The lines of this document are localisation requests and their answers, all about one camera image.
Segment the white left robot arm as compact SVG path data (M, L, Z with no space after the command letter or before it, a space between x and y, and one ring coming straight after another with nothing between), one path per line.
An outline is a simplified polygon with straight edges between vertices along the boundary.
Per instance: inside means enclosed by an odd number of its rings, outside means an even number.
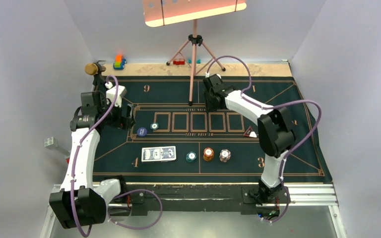
M72 149L68 169L58 192L50 194L49 205L64 229L92 226L106 220L108 204L124 202L128 189L123 176L108 177L93 188L92 172L102 129L129 130L135 123L133 105L122 116L120 87L81 93L81 106L70 122Z

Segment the green poker chip stack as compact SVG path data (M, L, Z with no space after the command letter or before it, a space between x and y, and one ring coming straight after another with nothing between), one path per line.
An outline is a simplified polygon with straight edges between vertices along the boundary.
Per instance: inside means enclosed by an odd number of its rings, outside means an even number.
M197 159L197 154L195 152L188 152L186 155L186 161L188 163L194 162Z

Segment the green chips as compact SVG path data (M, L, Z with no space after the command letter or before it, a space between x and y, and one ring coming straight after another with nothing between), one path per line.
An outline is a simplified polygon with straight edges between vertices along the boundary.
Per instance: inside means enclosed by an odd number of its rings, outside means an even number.
M156 122L153 122L153 123L150 125L150 128L151 128L152 130L157 130L157 129L159 128L159 124L156 123Z

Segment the red yellow poker chip stack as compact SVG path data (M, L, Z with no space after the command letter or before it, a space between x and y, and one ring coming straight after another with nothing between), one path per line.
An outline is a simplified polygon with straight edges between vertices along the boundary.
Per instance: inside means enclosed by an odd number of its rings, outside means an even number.
M214 151L213 151L213 149L209 148L209 147L205 148L204 151L203 151L203 159L205 161L211 161L211 160L213 160L213 158L214 158Z

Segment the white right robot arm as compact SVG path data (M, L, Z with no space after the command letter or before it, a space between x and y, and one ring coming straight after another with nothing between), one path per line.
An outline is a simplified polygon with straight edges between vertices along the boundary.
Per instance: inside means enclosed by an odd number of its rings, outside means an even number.
M276 109L247 96L235 86L226 85L219 74L205 77L203 84L208 112L228 109L257 124L259 144L265 153L264 167L258 192L250 196L258 203L272 201L283 188L286 155L296 142L289 110L286 107Z

